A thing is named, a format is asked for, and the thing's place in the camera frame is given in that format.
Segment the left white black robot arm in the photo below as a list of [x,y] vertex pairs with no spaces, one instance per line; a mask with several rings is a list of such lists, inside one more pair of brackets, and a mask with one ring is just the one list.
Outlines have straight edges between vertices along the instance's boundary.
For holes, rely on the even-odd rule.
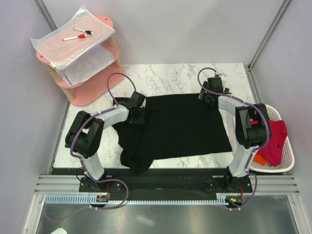
[[134,91],[130,98],[117,102],[109,109],[94,114],[80,111],[65,138],[70,154],[80,160],[85,174],[91,179],[90,186],[97,192],[107,186],[104,168],[100,164],[98,149],[104,129],[120,122],[141,125],[144,123],[143,103],[146,97]]

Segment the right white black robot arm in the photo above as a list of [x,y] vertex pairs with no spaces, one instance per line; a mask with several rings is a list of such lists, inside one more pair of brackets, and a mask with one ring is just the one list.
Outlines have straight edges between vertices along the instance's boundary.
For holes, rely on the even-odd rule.
[[255,153],[266,146],[272,136],[266,105],[250,104],[224,93],[221,77],[208,78],[200,85],[198,98],[210,107],[219,108],[235,118],[235,137],[238,147],[229,165],[230,176],[223,179],[229,192],[241,186],[239,177],[245,177]]

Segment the black t shirt blue logo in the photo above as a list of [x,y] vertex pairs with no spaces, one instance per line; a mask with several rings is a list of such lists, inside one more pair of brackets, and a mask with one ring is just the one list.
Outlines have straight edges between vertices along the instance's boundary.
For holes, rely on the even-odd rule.
[[232,151],[219,110],[198,94],[147,97],[143,121],[113,125],[122,148],[120,162],[136,175],[154,160]]

